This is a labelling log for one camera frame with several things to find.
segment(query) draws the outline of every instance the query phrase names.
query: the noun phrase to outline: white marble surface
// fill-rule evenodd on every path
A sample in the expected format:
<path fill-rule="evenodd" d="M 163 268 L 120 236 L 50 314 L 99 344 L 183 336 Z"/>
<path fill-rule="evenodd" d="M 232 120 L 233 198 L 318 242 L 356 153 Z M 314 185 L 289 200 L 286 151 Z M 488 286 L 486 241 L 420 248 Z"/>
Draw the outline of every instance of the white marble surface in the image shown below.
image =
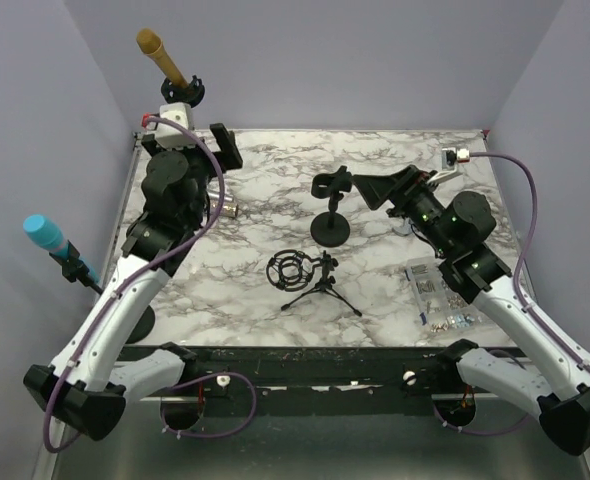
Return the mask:
<path fill-rule="evenodd" d="M 400 220 L 385 208 L 370 211 L 355 189 L 340 203 L 350 222 L 348 242 L 330 253 L 339 262 L 336 288 L 364 316 L 325 295 L 312 295 L 286 312 L 280 306 L 297 295 L 271 287 L 265 277 L 269 258 L 295 248 L 311 256 L 321 252 L 310 237 L 312 219 L 327 208 L 310 195 L 311 180 L 347 165 L 354 174 L 390 174 L 415 163 L 440 168 L 440 149 L 467 145 L 484 149 L 477 132 L 329 132 L 237 131 L 244 168 L 226 176 L 227 188 L 240 202 L 237 219 L 222 218 L 197 243 L 169 285 L 152 303 L 153 332 L 141 342 L 173 341 L 185 345 L 244 346 L 440 346 L 458 338 L 482 345 L 512 342 L 494 324 L 475 329 L 431 333 L 421 325 L 403 267 L 409 259 L 431 256 L 414 237 L 392 233 Z M 140 190 L 149 157 L 142 153 L 136 170 L 115 255 L 126 227 L 141 213 Z M 498 227 L 489 245 L 512 268 L 514 239 L 490 163 L 477 159 L 465 175 L 440 187 L 445 204 L 460 190 L 485 194 Z"/>

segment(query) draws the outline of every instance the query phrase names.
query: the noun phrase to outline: gray wall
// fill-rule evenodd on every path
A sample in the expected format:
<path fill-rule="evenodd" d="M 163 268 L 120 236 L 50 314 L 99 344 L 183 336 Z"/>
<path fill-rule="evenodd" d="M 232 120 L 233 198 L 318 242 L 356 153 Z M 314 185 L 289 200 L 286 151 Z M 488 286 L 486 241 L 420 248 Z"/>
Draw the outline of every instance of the gray wall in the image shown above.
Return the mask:
<path fill-rule="evenodd" d="M 200 75 L 199 125 L 480 128 L 497 116 L 561 0 L 65 0 L 132 126 L 161 73 L 135 35 Z"/>
<path fill-rule="evenodd" d="M 548 313 L 590 348 L 590 0 L 566 0 L 490 136 L 535 176 L 540 219 L 528 267 Z M 530 220 L 528 185 L 495 163 L 519 231 Z"/>
<path fill-rule="evenodd" d="M 131 146 L 61 0 L 0 2 L 0 478 L 30 478 L 41 441 L 26 369 L 48 363 L 92 301 L 30 243 L 22 221 L 47 213 L 101 266 Z"/>

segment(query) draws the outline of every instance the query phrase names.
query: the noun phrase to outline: purple cable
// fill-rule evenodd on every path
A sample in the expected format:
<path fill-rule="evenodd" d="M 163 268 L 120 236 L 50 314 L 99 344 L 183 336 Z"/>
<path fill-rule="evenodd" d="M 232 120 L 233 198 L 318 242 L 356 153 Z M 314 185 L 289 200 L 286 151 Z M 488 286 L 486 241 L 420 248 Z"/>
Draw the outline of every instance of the purple cable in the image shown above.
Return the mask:
<path fill-rule="evenodd" d="M 494 355 L 496 357 L 508 357 L 511 360 L 513 360 L 517 365 L 519 365 L 521 368 L 525 369 L 522 362 L 520 362 L 514 355 L 511 355 L 510 353 L 505 352 L 504 350 L 497 350 L 497 349 L 496 350 L 489 350 L 488 353 L 490 353 L 491 355 Z M 474 437 L 499 437 L 500 435 L 506 435 L 508 433 L 513 433 L 514 431 L 522 428 L 528 422 L 528 414 L 526 414 L 522 418 L 520 418 L 517 421 L 517 423 L 515 423 L 514 425 L 512 425 L 510 427 L 504 428 L 502 430 L 498 430 L 496 432 L 480 432 L 478 430 L 466 430 L 465 428 L 456 427 L 455 425 L 451 425 L 446 420 L 444 420 L 444 417 L 442 417 L 442 415 L 439 413 L 439 410 L 437 410 L 437 407 L 435 406 L 435 404 L 433 404 L 433 413 L 435 414 L 437 419 L 442 423 L 442 426 L 444 426 L 450 430 L 453 430 L 455 432 L 463 433 L 464 435 L 472 435 Z"/>
<path fill-rule="evenodd" d="M 221 375 L 239 378 L 244 383 L 246 383 L 246 385 L 248 385 L 248 388 L 250 388 L 250 390 L 251 390 L 251 398 L 252 398 L 251 410 L 248 413 L 248 416 L 244 419 L 244 421 L 241 424 L 239 424 L 237 427 L 235 427 L 231 430 L 227 430 L 227 431 L 221 432 L 221 433 L 193 433 L 193 432 L 189 432 L 187 430 L 173 430 L 172 428 L 170 428 L 168 426 L 168 422 L 166 421 L 166 412 L 164 410 L 162 410 L 162 421 L 164 422 L 164 429 L 168 430 L 169 432 L 172 432 L 176 435 L 180 435 L 182 437 L 208 439 L 208 438 L 230 437 L 231 435 L 235 435 L 236 433 L 241 432 L 246 427 L 248 427 L 248 425 L 251 423 L 251 420 L 253 420 L 253 417 L 255 416 L 255 410 L 257 410 L 257 393 L 255 393 L 255 387 L 253 386 L 251 381 L 247 377 L 242 375 L 241 373 L 235 373 L 235 372 L 212 373 L 210 375 L 204 375 L 203 377 L 191 380 L 190 382 L 182 383 L 180 385 L 175 385 L 173 388 L 171 388 L 171 390 L 180 390 L 182 388 L 190 387 L 192 385 L 196 385 L 198 383 L 205 382 L 205 381 L 211 380 L 213 378 L 217 378 Z"/>
<path fill-rule="evenodd" d="M 569 345 L 567 345 L 566 342 L 544 321 L 544 319 L 542 317 L 539 316 L 539 314 L 536 311 L 534 311 L 533 309 L 526 308 L 526 307 L 528 307 L 528 302 L 526 301 L 526 298 L 524 298 L 524 294 L 522 293 L 522 289 L 520 288 L 520 285 L 519 285 L 519 277 L 522 273 L 522 268 L 523 268 L 524 262 L 526 260 L 526 254 L 528 253 L 528 250 L 531 246 L 531 242 L 533 240 L 533 235 L 535 234 L 535 225 L 537 224 L 537 190 L 535 188 L 535 180 L 533 179 L 533 174 L 528 169 L 526 164 L 524 164 L 524 162 L 522 162 L 521 160 L 518 160 L 517 158 L 512 157 L 510 155 L 504 155 L 502 153 L 496 153 L 496 152 L 474 152 L 474 153 L 471 153 L 470 156 L 471 156 L 471 158 L 473 158 L 473 157 L 490 157 L 490 158 L 501 158 L 504 160 L 508 160 L 509 162 L 512 162 L 515 165 L 517 165 L 519 168 L 521 168 L 522 171 L 524 172 L 524 174 L 526 175 L 526 178 L 528 179 L 528 185 L 531 189 L 531 202 L 532 202 L 533 212 L 532 212 L 532 216 L 531 216 L 531 225 L 528 229 L 528 236 L 526 237 L 526 240 L 524 241 L 522 253 L 520 254 L 519 258 L 517 259 L 517 265 L 515 266 L 515 273 L 513 275 L 513 289 L 515 290 L 515 295 L 517 295 L 517 298 L 519 298 L 519 302 L 522 304 L 522 307 L 524 307 L 525 311 L 527 311 L 530 314 L 531 318 L 533 320 L 535 320 L 535 323 L 544 332 L 546 332 L 546 334 L 557 345 L 559 345 L 559 347 L 562 350 L 564 350 L 574 361 L 576 361 L 578 366 L 581 365 L 583 363 L 582 357 L 573 348 L 571 348 Z M 583 368 L 588 373 L 590 373 L 590 365 L 584 365 Z"/>
<path fill-rule="evenodd" d="M 215 169 L 215 174 L 217 176 L 217 181 L 219 183 L 219 197 L 217 199 L 217 207 L 215 208 L 215 211 L 213 212 L 213 214 L 210 216 L 210 219 L 206 222 L 206 225 L 204 225 L 204 228 L 199 230 L 193 237 L 191 237 L 189 240 L 187 240 L 183 244 L 177 246 L 176 248 L 174 248 L 170 252 L 156 258 L 155 260 L 148 263 L 147 265 L 144 265 L 142 268 L 137 270 L 131 276 L 126 278 L 126 280 L 124 280 L 124 282 L 114 290 L 116 297 L 119 297 L 129 287 L 129 285 L 131 285 L 131 283 L 133 283 L 135 280 L 137 280 L 137 278 L 140 275 L 142 275 L 144 272 L 146 272 L 152 268 L 155 268 L 156 266 L 160 265 L 162 262 L 165 262 L 166 260 L 173 257 L 174 255 L 177 255 L 178 253 L 184 252 L 184 251 L 188 250 L 189 248 L 191 248 L 195 244 L 195 242 L 197 240 L 199 240 L 200 238 L 202 238 L 204 236 L 204 234 L 213 226 L 213 224 L 217 221 L 220 213 L 222 213 L 222 208 L 224 207 L 224 194 L 225 194 L 224 173 L 222 172 L 222 169 L 219 166 L 219 162 L 217 161 L 217 158 L 215 158 L 215 155 L 213 154 L 213 152 L 211 152 L 208 149 L 206 144 L 204 142 L 202 142 L 199 139 L 199 137 L 197 135 L 195 135 L 193 132 L 191 132 L 190 130 L 187 130 L 186 128 L 184 128 L 180 124 L 173 122 L 171 120 L 167 120 L 165 118 L 159 118 L 159 117 L 148 117 L 144 121 L 145 121 L 145 124 L 163 123 L 164 125 L 168 125 L 170 127 L 175 128 L 176 130 L 181 132 L 182 135 L 184 135 L 185 137 L 188 137 L 191 140 L 191 142 L 195 143 L 195 145 L 197 145 L 206 154 L 206 157 L 209 159 L 209 161 L 213 165 L 213 168 Z M 115 297 L 109 297 L 107 302 L 102 306 L 99 313 L 97 314 L 97 316 L 95 317 L 95 319 L 93 320 L 91 325 L 88 327 L 88 330 L 86 331 L 86 333 L 84 334 L 84 336 L 80 340 L 77 348 L 73 352 L 73 355 L 71 355 L 71 358 L 69 359 L 67 366 L 64 368 L 64 370 L 62 371 L 62 374 L 57 379 L 57 382 L 55 383 L 55 387 L 53 388 L 53 391 L 51 392 L 51 396 L 48 399 L 48 403 L 46 404 L 46 408 L 45 408 L 45 412 L 44 412 L 44 424 L 42 426 L 42 436 L 44 439 L 44 447 L 50 453 L 59 453 L 59 452 L 65 450 L 66 448 L 70 447 L 73 444 L 73 442 L 75 442 L 75 440 L 77 440 L 80 436 L 80 433 L 77 432 L 67 442 L 61 444 L 58 447 L 53 446 L 53 444 L 51 443 L 50 425 L 51 425 L 51 418 L 53 417 L 53 410 L 55 409 L 55 402 L 58 399 L 59 393 L 62 390 L 64 383 L 66 383 L 66 379 L 68 378 L 71 371 L 73 370 L 71 365 L 75 365 L 77 360 L 79 360 L 79 357 L 82 355 L 82 352 L 84 351 L 84 348 L 86 347 L 89 340 L 93 336 L 93 333 L 95 332 L 95 330 L 99 326 L 100 322 L 102 321 L 102 319 L 104 318 L 106 313 L 110 310 L 110 308 L 115 303 L 115 299 L 116 299 Z"/>

